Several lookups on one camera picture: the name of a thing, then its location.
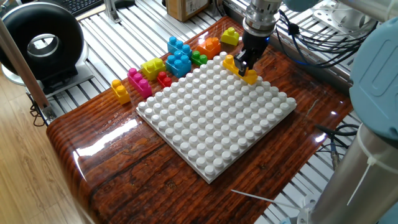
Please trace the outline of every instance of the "wooden table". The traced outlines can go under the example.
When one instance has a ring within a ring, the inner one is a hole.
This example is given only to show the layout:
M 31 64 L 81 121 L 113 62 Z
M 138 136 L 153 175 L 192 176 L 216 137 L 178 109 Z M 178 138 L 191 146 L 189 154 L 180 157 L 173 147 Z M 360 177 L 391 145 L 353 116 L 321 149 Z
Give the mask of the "wooden table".
M 224 17 L 187 43 L 194 49 L 228 27 L 243 33 Z M 240 48 L 222 50 L 235 54 Z M 294 97 L 297 108 L 210 185 L 137 115 L 143 99 L 127 80 L 131 103 L 121 106 L 107 90 L 56 119 L 47 135 L 73 196 L 98 223 L 256 221 L 268 203 L 230 190 L 274 198 L 320 145 L 314 124 L 334 128 L 352 106 L 272 47 L 255 69 Z M 154 93 L 160 90 L 150 84 Z

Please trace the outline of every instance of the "metal clip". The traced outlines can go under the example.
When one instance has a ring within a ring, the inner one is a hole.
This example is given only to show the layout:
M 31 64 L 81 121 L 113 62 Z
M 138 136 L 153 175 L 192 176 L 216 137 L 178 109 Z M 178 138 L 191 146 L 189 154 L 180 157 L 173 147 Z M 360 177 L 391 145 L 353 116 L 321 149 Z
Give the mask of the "metal clip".
M 116 11 L 116 6 L 114 5 L 114 0 L 104 0 L 105 3 L 105 14 L 115 23 L 121 22 L 118 12 Z

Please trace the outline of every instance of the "toy brick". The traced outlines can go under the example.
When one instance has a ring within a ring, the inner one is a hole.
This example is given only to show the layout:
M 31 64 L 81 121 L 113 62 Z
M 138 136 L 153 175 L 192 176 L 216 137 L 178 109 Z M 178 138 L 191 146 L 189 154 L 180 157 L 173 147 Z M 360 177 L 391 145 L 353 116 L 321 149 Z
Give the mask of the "toy brick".
M 183 44 L 181 40 L 177 40 L 175 37 L 170 37 L 169 41 L 167 42 L 167 50 L 174 54 L 176 51 L 181 51 L 184 55 L 191 57 L 192 50 L 189 45 Z
M 224 31 L 224 34 L 221 36 L 221 41 L 226 44 L 237 46 L 239 42 L 239 34 L 235 31 L 233 27 L 230 27 L 226 31 Z
M 221 51 L 221 44 L 217 37 L 207 38 L 206 41 L 197 47 L 200 54 L 206 55 L 211 60 Z
M 197 64 L 197 65 L 206 65 L 207 63 L 207 56 L 206 55 L 200 55 L 199 51 L 194 51 L 192 53 L 192 62 Z
M 137 90 L 137 92 L 144 98 L 152 96 L 152 89 L 148 83 L 148 80 L 142 78 L 140 73 L 137 73 L 135 68 L 130 68 L 127 74 L 129 83 Z
M 248 85 L 209 65 L 194 69 L 136 109 L 207 183 L 234 166 L 297 106 L 293 98 L 261 78 Z
M 258 76 L 255 70 L 246 70 L 246 73 L 243 77 L 239 74 L 239 69 L 236 68 L 234 57 L 232 55 L 226 56 L 223 61 L 223 66 L 250 85 L 255 84 L 255 82 L 257 81 Z
M 166 61 L 166 69 L 177 78 L 183 77 L 191 70 L 192 63 L 188 56 L 182 55 L 181 51 L 169 55 Z
M 149 81 L 156 79 L 159 72 L 166 71 L 166 66 L 163 64 L 162 59 L 154 58 L 141 65 L 141 71 Z
M 160 83 L 162 88 L 170 87 L 172 85 L 172 79 L 170 77 L 167 77 L 167 74 L 165 72 L 159 72 L 159 75 L 157 76 L 157 81 Z
M 129 93 L 126 90 L 126 87 L 122 85 L 120 80 L 113 80 L 111 88 L 120 105 L 130 102 Z

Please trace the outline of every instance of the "stacked blue blocks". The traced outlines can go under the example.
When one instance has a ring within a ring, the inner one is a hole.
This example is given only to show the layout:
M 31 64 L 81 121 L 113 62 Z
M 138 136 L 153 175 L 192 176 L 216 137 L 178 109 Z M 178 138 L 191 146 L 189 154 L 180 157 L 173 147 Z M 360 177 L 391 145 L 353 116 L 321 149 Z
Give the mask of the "stacked blue blocks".
M 175 77 L 181 78 L 191 71 L 191 60 L 187 55 L 179 50 L 174 52 L 174 55 L 167 57 L 166 70 L 172 73 Z
M 174 54 L 176 51 L 181 51 L 184 55 L 188 56 L 188 58 L 192 57 L 192 50 L 187 44 L 183 44 L 181 40 L 177 40 L 175 37 L 170 37 L 167 42 L 167 50 Z

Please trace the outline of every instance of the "white baseplate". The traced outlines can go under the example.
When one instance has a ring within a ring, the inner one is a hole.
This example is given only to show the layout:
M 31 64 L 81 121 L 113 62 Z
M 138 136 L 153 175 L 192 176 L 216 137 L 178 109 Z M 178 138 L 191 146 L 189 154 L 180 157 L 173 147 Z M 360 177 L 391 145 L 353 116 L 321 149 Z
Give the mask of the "white baseplate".
M 248 85 L 226 70 L 226 55 L 221 52 L 136 109 L 209 184 L 296 107 L 261 77 Z

